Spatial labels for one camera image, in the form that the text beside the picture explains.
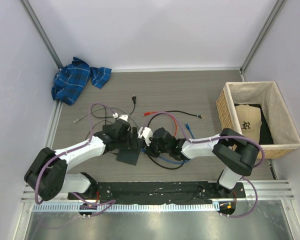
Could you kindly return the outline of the black network switch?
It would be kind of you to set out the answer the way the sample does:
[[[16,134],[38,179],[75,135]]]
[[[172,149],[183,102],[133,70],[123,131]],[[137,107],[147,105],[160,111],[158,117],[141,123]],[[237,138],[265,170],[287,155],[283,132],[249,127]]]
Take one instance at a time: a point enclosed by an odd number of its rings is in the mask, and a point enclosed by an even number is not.
[[[140,152],[141,152],[141,147],[137,147],[136,149],[132,149],[132,148],[120,149],[118,151],[116,160],[121,163],[136,166],[139,159]]]

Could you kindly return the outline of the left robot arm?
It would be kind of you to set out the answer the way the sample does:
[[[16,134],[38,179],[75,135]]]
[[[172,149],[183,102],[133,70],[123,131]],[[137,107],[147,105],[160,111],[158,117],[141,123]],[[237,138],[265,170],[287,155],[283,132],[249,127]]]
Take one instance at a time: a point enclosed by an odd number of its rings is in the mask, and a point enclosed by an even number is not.
[[[93,199],[98,191],[97,181],[86,172],[70,174],[69,170],[114,150],[140,150],[138,128],[122,118],[68,148],[41,149],[24,175],[24,181],[34,190],[34,201],[38,205],[60,193],[85,200]]]

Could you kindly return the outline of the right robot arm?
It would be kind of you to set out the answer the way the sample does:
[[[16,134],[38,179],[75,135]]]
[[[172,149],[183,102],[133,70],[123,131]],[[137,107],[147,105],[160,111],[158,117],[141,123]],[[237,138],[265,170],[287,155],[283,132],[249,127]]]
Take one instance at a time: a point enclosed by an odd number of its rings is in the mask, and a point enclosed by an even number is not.
[[[265,159],[265,151],[254,140],[224,128],[206,138],[176,138],[163,127],[144,138],[145,153],[153,158],[168,154],[177,161],[198,157],[217,157],[224,165],[216,182],[216,193],[223,198],[233,193],[239,180],[252,174]]]

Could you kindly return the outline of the blue plaid cloth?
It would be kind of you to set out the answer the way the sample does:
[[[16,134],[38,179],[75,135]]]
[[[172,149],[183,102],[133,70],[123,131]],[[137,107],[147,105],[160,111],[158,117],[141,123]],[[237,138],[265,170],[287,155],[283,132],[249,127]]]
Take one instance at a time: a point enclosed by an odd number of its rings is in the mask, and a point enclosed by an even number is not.
[[[96,88],[102,89],[110,80],[111,74],[111,68],[92,67],[74,57],[70,64],[60,68],[55,74],[51,88],[52,99],[72,106],[89,81]]]

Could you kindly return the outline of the beige cap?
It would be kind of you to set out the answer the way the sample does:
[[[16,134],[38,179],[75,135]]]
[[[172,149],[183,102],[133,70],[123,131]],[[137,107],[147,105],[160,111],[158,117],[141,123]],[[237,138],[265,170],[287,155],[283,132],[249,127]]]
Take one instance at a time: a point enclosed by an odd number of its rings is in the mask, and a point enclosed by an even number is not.
[[[261,110],[244,104],[235,106],[235,111],[242,135],[259,143],[262,126]]]

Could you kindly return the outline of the wicker basket with liner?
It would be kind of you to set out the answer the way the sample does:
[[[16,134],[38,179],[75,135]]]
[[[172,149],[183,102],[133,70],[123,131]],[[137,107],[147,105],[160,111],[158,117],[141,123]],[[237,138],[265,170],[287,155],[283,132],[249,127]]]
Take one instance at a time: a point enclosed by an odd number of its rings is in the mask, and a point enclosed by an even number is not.
[[[300,137],[274,81],[227,82],[216,100],[221,127],[247,132],[236,112],[237,106],[259,108],[259,144],[267,159],[279,159],[300,148]]]

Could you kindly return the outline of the black garment in basket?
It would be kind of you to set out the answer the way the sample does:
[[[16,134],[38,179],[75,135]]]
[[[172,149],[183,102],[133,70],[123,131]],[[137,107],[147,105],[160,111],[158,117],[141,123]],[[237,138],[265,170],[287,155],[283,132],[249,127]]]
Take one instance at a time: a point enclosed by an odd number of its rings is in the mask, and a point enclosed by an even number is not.
[[[262,125],[261,125],[261,128],[260,128],[259,144],[260,145],[272,145],[274,143],[274,141],[273,141],[273,138],[272,138],[270,128],[268,126],[268,123],[267,123],[266,118],[264,116],[264,113],[262,111],[261,105],[259,105],[259,104],[248,104],[248,105],[252,106],[252,107],[257,107],[261,111]]]

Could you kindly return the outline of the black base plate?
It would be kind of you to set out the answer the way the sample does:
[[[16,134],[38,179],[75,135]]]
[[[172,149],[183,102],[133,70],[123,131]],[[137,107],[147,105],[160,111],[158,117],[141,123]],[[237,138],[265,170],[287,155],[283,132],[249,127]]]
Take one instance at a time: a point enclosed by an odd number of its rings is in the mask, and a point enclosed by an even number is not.
[[[244,199],[243,183],[236,183],[233,193],[218,192],[215,182],[166,181],[166,182],[99,182],[93,200],[105,203],[116,200],[118,205],[195,205],[208,204],[212,199]]]

